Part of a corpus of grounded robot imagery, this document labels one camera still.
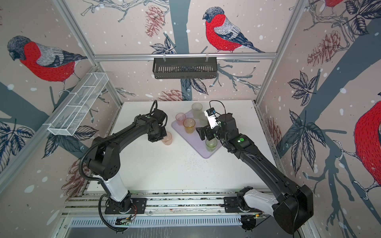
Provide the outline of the yellow amber glass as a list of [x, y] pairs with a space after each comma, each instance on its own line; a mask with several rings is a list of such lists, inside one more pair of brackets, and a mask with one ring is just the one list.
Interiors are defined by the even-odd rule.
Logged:
[[187, 134], [192, 134], [195, 131], [195, 120], [193, 118], [186, 118], [183, 121], [183, 126]]

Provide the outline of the lilac plastic tray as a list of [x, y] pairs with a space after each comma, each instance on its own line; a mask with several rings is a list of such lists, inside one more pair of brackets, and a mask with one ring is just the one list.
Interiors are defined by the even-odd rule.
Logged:
[[[195, 128], [201, 127], [199, 120], [193, 117], [191, 110], [184, 114], [187, 118], [193, 118], [195, 120]], [[204, 159], [208, 159], [222, 146], [218, 141], [217, 148], [212, 152], [208, 152], [206, 149], [205, 140], [201, 141], [196, 130], [192, 134], [187, 134], [184, 126], [179, 126], [176, 119], [171, 123], [171, 126]]]

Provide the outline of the bright green glass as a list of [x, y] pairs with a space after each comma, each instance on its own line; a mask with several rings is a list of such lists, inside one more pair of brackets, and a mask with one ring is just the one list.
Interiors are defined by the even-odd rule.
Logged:
[[216, 138], [213, 138], [211, 140], [205, 140], [206, 149], [208, 152], [212, 152], [217, 148], [218, 141]]

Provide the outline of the pale green tall glass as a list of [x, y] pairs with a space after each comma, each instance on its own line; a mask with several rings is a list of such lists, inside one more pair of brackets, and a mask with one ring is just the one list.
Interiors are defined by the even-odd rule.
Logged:
[[203, 105], [201, 103], [193, 103], [191, 106], [192, 115], [195, 119], [200, 119], [203, 115]]

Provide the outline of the rose pink glass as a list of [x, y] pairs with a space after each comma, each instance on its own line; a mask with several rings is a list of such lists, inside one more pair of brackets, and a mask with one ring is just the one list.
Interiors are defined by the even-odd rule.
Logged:
[[178, 113], [176, 114], [175, 118], [176, 118], [177, 124], [182, 127], [184, 125], [184, 121], [187, 118], [187, 116], [184, 113]]

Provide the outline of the pale green small glass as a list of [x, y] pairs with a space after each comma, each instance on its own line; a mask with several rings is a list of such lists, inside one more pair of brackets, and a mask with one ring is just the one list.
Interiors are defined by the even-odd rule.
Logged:
[[205, 116], [204, 113], [202, 113], [200, 116], [199, 116], [199, 122], [200, 122], [200, 125], [202, 127], [205, 127], [208, 125], [208, 118], [207, 116]]

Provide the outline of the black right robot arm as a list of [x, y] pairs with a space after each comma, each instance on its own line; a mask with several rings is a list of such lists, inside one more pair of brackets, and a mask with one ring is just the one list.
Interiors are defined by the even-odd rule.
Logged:
[[208, 125], [196, 128], [201, 140], [218, 139], [229, 153], [246, 163], [267, 185], [271, 195], [246, 186], [237, 193], [238, 207], [252, 208], [272, 216], [278, 225], [293, 235], [314, 214], [313, 193], [285, 176], [246, 135], [239, 133], [231, 113], [219, 114], [214, 109], [204, 112]]

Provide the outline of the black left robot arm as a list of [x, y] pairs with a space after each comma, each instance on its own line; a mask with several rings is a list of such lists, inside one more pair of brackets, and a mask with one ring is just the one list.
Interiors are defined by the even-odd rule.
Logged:
[[120, 153], [134, 140], [147, 135], [148, 141], [157, 142], [166, 135], [167, 114], [154, 109], [146, 115], [138, 115], [133, 123], [106, 138], [97, 138], [87, 151], [84, 162], [93, 173], [88, 180], [95, 180], [115, 202], [122, 202], [129, 194], [120, 176]]

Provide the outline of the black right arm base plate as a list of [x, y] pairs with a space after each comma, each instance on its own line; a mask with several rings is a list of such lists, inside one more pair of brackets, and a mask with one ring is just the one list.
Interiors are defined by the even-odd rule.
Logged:
[[244, 209], [239, 206], [237, 197], [224, 197], [223, 203], [220, 205], [225, 209], [226, 213], [249, 213], [254, 212], [253, 209]]

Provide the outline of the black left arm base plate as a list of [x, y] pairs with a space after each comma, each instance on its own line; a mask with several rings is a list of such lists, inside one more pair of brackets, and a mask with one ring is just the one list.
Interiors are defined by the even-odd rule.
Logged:
[[105, 214], [144, 214], [147, 204], [146, 198], [125, 198], [121, 202], [108, 198], [106, 202]]

